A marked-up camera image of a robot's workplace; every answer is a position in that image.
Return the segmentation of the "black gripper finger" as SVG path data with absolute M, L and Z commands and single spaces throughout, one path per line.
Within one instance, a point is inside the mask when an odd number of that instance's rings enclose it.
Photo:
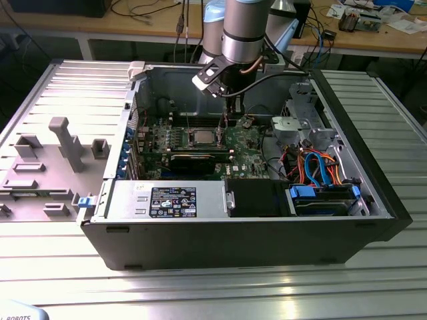
M 246 113 L 241 97 L 226 98 L 223 112 L 220 117 L 220 128 L 235 127 L 237 121 Z

